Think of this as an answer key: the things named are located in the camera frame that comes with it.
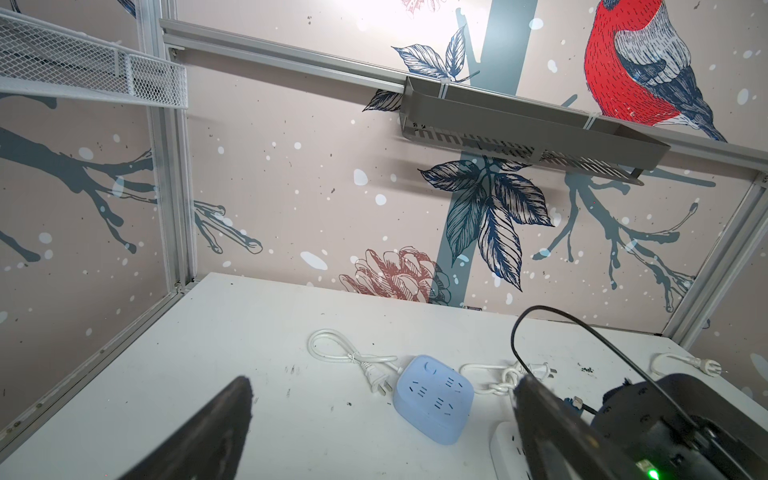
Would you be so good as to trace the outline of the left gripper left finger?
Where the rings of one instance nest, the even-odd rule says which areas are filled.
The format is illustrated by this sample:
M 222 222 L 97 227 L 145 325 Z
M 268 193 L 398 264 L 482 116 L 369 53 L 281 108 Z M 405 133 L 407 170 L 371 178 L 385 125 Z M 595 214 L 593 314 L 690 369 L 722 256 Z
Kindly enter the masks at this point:
M 245 447 L 254 400 L 250 380 L 233 379 L 124 479 L 233 479 Z

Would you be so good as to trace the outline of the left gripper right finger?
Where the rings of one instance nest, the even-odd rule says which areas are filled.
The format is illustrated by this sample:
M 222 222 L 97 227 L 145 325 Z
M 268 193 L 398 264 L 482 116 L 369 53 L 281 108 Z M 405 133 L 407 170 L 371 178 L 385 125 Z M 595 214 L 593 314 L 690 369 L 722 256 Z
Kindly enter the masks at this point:
M 643 479 L 644 473 L 538 379 L 514 389 L 514 413 L 533 479 Z

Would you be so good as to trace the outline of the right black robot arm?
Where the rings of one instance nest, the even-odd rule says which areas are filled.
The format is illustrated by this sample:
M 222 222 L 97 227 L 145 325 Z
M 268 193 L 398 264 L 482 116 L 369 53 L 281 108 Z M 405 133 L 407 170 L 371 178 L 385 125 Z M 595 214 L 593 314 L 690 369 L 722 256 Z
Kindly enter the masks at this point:
M 591 426 L 649 479 L 767 477 L 767 431 L 690 375 L 610 390 Z

